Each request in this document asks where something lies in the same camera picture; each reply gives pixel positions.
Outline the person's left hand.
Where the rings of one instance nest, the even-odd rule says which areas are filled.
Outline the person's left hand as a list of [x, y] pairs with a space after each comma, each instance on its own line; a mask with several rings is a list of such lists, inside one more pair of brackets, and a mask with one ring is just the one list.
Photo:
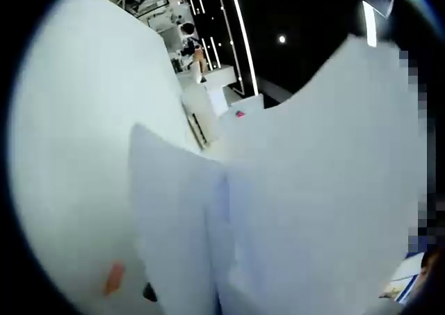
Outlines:
[[109, 296], [120, 289], [125, 269], [126, 268], [123, 263], [115, 262], [112, 264], [103, 288], [103, 294], [105, 296]]

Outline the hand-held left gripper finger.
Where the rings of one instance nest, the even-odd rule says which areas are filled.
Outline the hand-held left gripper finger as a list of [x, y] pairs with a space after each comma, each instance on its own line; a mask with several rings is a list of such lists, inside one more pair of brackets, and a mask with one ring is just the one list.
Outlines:
[[156, 292], [145, 280], [126, 278], [122, 285], [121, 296], [123, 314], [163, 314]]

